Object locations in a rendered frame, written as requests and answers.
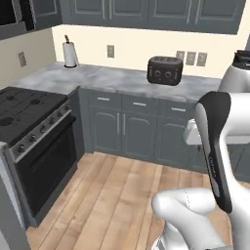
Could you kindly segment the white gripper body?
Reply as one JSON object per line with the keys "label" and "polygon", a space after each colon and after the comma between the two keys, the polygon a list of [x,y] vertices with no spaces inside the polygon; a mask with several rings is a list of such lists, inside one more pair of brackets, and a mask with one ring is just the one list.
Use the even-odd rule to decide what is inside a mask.
{"label": "white gripper body", "polygon": [[184,141],[189,146],[200,146],[202,144],[197,125],[194,119],[191,119],[184,131]]}

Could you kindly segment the grey base cupboard run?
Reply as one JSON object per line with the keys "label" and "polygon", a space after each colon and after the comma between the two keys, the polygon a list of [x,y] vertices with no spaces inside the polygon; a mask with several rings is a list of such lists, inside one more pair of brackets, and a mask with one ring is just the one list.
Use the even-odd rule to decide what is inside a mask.
{"label": "grey base cupboard run", "polygon": [[207,172],[203,148],[184,141],[194,103],[83,88],[79,102],[86,151]]}

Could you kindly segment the black toaster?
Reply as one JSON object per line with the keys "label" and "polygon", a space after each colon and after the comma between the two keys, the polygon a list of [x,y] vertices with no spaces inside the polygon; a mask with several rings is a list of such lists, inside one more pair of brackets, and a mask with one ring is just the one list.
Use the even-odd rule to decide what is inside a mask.
{"label": "black toaster", "polygon": [[179,58],[154,56],[148,60],[146,79],[151,84],[177,86],[182,79],[183,66]]}

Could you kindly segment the white paper towel roll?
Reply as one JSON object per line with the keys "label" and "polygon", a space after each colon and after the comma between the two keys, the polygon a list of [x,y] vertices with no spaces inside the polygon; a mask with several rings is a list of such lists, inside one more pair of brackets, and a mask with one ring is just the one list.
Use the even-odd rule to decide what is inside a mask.
{"label": "white paper towel roll", "polygon": [[68,68],[77,67],[78,59],[77,59],[74,44],[69,41],[69,38],[67,35],[64,38],[65,38],[65,41],[62,43],[64,66]]}

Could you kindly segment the black stove with oven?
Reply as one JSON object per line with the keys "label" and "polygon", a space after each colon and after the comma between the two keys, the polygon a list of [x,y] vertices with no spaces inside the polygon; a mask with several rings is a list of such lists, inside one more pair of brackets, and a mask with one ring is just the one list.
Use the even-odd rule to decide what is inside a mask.
{"label": "black stove with oven", "polygon": [[66,95],[0,90],[0,142],[26,228],[41,224],[76,171],[74,122]]}

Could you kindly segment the black microwave oven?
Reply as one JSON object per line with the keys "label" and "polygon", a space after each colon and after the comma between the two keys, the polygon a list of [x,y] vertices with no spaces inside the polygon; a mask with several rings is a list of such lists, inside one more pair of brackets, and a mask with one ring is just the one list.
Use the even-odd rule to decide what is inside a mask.
{"label": "black microwave oven", "polygon": [[31,0],[0,0],[0,40],[35,28]]}

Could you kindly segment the grey wall cupboard run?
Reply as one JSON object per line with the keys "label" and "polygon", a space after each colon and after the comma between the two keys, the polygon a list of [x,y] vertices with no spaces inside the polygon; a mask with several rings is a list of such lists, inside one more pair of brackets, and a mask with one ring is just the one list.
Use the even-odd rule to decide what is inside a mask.
{"label": "grey wall cupboard run", "polygon": [[246,0],[30,0],[38,29],[78,24],[235,34]]}

